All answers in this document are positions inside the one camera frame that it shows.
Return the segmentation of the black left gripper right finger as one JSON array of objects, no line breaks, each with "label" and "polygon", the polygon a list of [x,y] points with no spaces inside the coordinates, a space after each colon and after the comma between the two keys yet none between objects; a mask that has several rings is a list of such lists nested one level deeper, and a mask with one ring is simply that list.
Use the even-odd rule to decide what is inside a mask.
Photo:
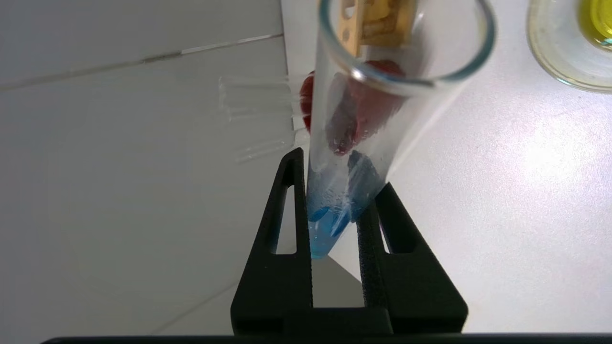
[{"label": "black left gripper right finger", "polygon": [[357,222],[364,306],[342,311],[348,335],[460,333],[466,301],[391,184]]}]

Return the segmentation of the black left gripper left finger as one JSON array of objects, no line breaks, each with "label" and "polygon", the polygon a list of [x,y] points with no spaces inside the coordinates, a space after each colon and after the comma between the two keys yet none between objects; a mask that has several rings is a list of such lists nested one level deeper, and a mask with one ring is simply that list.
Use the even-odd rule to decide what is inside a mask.
[{"label": "black left gripper left finger", "polygon": [[[284,205],[294,188],[295,253],[278,255]],[[304,152],[282,158],[259,228],[231,304],[235,334],[294,334],[335,331],[341,309],[315,308],[306,216]]]}]

